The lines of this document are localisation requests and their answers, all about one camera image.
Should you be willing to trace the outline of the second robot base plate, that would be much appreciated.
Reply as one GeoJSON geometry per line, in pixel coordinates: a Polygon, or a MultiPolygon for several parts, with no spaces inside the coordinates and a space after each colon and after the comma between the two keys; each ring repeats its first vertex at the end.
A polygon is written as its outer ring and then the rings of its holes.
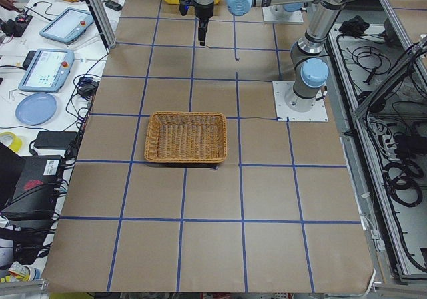
{"type": "Polygon", "coordinates": [[[262,9],[265,23],[277,23],[286,25],[303,25],[304,19],[301,8],[294,11],[286,11],[283,5],[274,5],[262,9]]]}

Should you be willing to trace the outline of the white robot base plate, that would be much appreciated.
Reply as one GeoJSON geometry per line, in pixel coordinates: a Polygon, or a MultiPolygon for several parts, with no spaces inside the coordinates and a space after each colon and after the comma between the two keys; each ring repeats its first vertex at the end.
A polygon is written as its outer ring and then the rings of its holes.
{"type": "Polygon", "coordinates": [[[311,99],[302,99],[294,93],[293,81],[273,81],[273,95],[278,121],[328,122],[322,91],[311,99]]]}

